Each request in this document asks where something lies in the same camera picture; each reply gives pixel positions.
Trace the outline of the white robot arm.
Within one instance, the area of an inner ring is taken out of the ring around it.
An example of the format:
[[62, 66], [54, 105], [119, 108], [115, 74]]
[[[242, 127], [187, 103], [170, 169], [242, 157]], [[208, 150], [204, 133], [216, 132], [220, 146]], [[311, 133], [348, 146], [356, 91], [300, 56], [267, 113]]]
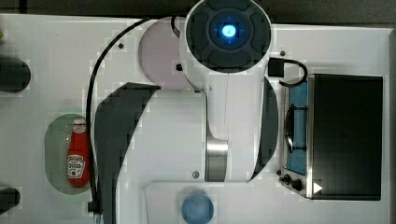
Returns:
[[156, 182], [245, 182], [266, 133], [272, 27], [254, 0], [200, 0], [182, 23], [188, 86], [128, 82], [93, 122], [103, 224], [148, 224]]

